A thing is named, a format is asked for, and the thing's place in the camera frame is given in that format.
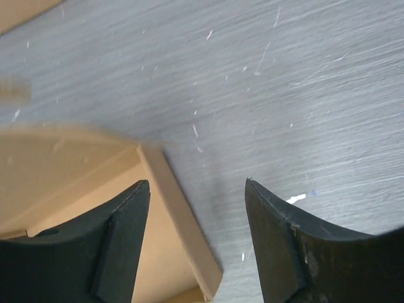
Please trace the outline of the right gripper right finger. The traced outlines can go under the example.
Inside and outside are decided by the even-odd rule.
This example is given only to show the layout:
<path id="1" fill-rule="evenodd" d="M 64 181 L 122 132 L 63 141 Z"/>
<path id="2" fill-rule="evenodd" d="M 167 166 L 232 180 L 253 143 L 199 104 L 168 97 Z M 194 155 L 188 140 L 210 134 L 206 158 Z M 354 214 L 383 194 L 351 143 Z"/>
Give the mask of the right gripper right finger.
<path id="1" fill-rule="evenodd" d="M 350 230 L 251 179 L 245 202 L 265 302 L 403 301 L 402 228 Z"/>

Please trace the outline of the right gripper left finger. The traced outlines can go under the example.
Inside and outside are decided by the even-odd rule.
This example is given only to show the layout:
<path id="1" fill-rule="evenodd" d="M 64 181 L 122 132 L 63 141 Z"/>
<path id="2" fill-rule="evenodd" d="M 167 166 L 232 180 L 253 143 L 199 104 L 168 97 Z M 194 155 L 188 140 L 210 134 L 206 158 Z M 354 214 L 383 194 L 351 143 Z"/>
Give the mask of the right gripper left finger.
<path id="1" fill-rule="evenodd" d="M 1 302 L 131 302 L 150 205 L 138 181 L 34 237 L 1 241 Z"/>

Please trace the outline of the brown cardboard blanks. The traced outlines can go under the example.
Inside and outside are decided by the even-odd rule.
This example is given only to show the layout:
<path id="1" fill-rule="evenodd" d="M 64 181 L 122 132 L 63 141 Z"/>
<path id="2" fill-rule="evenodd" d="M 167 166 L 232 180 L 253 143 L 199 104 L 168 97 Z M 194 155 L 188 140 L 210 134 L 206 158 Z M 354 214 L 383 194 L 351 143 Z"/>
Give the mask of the brown cardboard blanks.
<path id="1" fill-rule="evenodd" d="M 113 133 L 1 128 L 1 241 L 34 237 L 142 180 L 150 205 L 131 302 L 211 302 L 222 271 L 164 154 Z"/>

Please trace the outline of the brown cardboard box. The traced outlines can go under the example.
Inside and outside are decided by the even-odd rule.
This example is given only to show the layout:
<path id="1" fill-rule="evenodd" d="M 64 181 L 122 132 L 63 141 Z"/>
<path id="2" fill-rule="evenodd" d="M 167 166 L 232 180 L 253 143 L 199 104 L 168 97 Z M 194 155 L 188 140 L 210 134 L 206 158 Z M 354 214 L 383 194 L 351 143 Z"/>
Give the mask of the brown cardboard box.
<path id="1" fill-rule="evenodd" d="M 0 0 L 1 35 L 60 5 L 63 0 Z"/>

